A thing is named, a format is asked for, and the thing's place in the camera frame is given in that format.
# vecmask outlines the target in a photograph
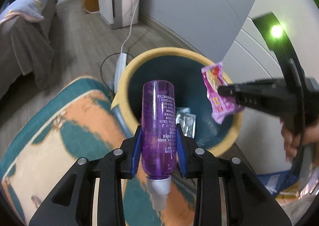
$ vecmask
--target metal screw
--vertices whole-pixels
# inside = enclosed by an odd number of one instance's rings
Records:
[[[232,162],[233,162],[234,164],[239,164],[239,163],[241,162],[241,160],[240,160],[238,157],[233,157],[233,158],[232,158]]]
[[[122,155],[122,154],[123,154],[123,150],[122,150],[122,149],[115,149],[115,150],[113,151],[113,154],[114,154],[115,156]]]
[[[87,159],[86,158],[80,158],[79,160],[78,160],[78,164],[79,165],[83,165],[83,164],[85,164],[87,162]]]
[[[197,148],[195,149],[195,153],[198,155],[203,155],[205,153],[205,150],[203,150],[202,148]]]

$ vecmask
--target purple plastic bottle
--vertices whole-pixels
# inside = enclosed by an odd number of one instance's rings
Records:
[[[170,174],[176,167],[176,125],[174,86],[164,80],[143,86],[142,167],[148,174],[147,192],[153,209],[166,208]]]

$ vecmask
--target pink candy wrapper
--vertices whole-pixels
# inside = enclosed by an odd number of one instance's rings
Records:
[[[223,79],[223,64],[221,62],[202,68],[204,83],[207,88],[207,98],[213,108],[212,118],[221,124],[227,115],[241,112],[245,107],[236,104],[235,97],[221,97],[217,89],[227,85]]]

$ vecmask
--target hand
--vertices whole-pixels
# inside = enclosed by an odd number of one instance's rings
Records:
[[[284,149],[286,151],[286,162],[291,161],[297,155],[297,147],[300,143],[300,134],[293,135],[285,126],[282,125],[281,135],[284,138]],[[309,125],[305,129],[302,144],[307,145],[309,143],[315,143],[315,153],[313,163],[315,166],[319,166],[319,120]]]

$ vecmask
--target foil packet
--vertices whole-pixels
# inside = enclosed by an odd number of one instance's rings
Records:
[[[223,64],[221,62],[202,68],[202,75],[207,88],[207,98],[212,105],[212,118],[221,124],[227,115],[241,112],[245,107],[236,104],[235,97],[221,97],[217,89],[227,85],[223,79]]]
[[[181,125],[183,134],[186,137],[195,138],[196,115],[185,113],[185,110],[177,110],[176,124]]]
[[[176,111],[177,112],[180,111],[182,113],[190,113],[190,108],[188,108],[188,107],[177,107]]]

